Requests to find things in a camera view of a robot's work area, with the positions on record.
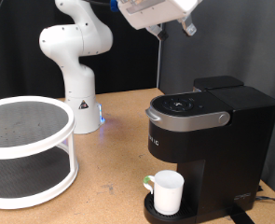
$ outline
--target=two-tier rotating stand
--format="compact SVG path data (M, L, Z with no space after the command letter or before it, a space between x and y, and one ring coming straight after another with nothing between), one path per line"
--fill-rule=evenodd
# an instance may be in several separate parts
M74 113L61 101L39 96L0 100L0 208L46 202L74 182L74 127Z

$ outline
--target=green mug handle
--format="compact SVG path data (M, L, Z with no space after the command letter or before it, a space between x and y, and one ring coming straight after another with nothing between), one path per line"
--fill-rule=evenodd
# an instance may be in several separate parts
M151 194L154 193L154 190L153 188L148 184L148 181L153 181L155 183L155 177L152 176L152 175L147 175L145 178L144 178L144 186L146 189L149 189Z

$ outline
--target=black coffee maker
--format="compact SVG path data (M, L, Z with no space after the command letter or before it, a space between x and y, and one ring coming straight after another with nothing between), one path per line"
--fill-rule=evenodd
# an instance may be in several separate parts
M144 200L150 223L201 223L253 208L275 123L275 100L234 77L198 78L194 91L162 95L146 110L148 149L177 163L180 211L164 216Z

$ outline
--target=drip tray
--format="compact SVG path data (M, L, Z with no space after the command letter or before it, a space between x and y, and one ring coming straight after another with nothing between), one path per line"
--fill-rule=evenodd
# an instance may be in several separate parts
M144 199L144 215L149 223L162 224L162 223L195 223L196 217L192 209L187 205L183 199L181 202L180 210L171 216L162 215L157 212L154 207L154 195L148 193Z

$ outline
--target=silver trim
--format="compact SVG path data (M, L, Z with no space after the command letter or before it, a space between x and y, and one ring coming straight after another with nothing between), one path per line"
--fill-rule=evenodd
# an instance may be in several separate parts
M225 126L230 120L230 115L226 111L192 117L166 115L157 111L152 106L155 99L152 100L150 107L146 109L145 113L156 126L164 130L180 133L192 132Z

